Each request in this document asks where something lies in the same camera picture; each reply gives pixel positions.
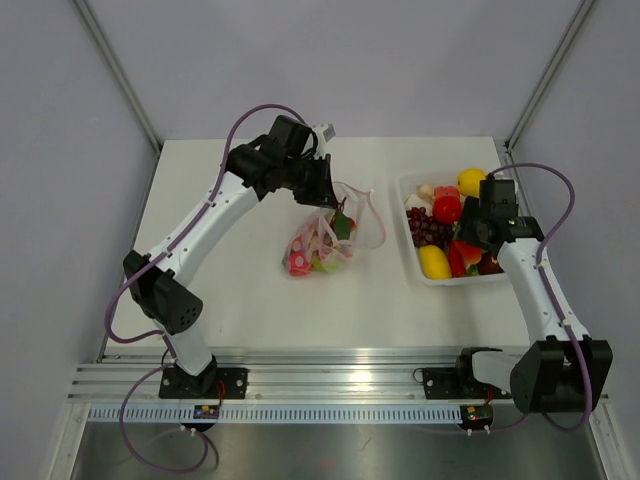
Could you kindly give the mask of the green pear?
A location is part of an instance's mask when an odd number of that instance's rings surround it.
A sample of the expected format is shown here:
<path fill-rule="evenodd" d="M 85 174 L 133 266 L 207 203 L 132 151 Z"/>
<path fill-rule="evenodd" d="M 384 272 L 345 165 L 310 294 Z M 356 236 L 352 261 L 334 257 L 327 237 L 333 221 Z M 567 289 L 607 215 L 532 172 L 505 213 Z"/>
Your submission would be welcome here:
<path fill-rule="evenodd" d="M 340 269 L 342 262 L 335 255 L 328 255 L 326 257 L 314 255 L 311 264 L 314 270 L 331 274 Z"/>

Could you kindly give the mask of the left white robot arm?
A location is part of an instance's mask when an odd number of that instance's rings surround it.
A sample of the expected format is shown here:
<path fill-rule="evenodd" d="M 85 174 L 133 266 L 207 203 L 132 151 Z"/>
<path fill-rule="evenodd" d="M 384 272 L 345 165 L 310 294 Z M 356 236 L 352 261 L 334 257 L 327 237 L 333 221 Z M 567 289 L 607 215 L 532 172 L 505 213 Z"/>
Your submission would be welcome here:
<path fill-rule="evenodd" d="M 227 231 L 279 189 L 302 205 L 336 208 L 327 144 L 330 124 L 310 127 L 280 115 L 270 131 L 224 150 L 220 178 L 166 240 L 123 261 L 132 300 L 159 328 L 175 364 L 164 373 L 178 397 L 203 398 L 219 378 L 217 361 L 197 325 L 203 302 L 189 285 Z"/>

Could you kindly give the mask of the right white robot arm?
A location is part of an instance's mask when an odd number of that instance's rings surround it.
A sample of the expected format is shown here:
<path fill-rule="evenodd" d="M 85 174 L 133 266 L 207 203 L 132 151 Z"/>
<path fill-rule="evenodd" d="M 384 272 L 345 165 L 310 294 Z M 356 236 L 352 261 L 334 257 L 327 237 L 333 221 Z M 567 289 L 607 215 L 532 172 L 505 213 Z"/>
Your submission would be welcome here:
<path fill-rule="evenodd" d="M 520 215 L 515 183 L 488 176 L 466 199 L 456 239 L 491 254 L 506 274 L 526 322 L 530 345 L 518 359 L 472 349 L 454 371 L 456 389 L 476 396 L 488 385 L 509 394 L 523 414 L 577 413 L 596 407 L 613 361 L 561 291 L 538 222 Z"/>

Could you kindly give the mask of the clear pink zip top bag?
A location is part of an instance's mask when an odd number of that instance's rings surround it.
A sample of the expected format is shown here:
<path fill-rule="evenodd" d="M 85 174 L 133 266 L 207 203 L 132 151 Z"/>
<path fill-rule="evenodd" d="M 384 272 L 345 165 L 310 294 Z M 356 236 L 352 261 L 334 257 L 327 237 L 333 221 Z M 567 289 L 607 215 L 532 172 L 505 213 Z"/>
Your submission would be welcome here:
<path fill-rule="evenodd" d="M 374 205 L 372 189 L 333 184 L 338 207 L 315 209 L 296 229 L 284 250 L 282 266 L 293 278 L 333 274 L 362 252 L 381 247 L 387 231 Z"/>

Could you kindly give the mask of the white plastic fruit basket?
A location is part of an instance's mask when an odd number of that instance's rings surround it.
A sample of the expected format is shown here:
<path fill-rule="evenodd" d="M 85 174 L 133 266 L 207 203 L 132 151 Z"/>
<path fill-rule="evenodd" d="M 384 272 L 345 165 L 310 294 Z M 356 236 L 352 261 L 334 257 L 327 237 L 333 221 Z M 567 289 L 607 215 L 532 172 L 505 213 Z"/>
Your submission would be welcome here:
<path fill-rule="evenodd" d="M 450 279 L 431 279 L 424 275 L 418 249 L 414 246 L 410 227 L 407 222 L 405 200 L 424 183 L 433 186 L 449 186 L 453 185 L 458 176 L 457 170 L 417 170 L 400 173 L 394 180 L 394 200 L 397 205 L 394 207 L 399 212 L 402 221 L 401 231 L 405 237 L 404 243 L 409 251 L 409 262 L 411 269 L 418 276 L 419 280 L 428 286 L 461 286 L 461 285 L 480 285 L 492 282 L 505 282 L 508 280 L 505 273 L 464 276 Z"/>

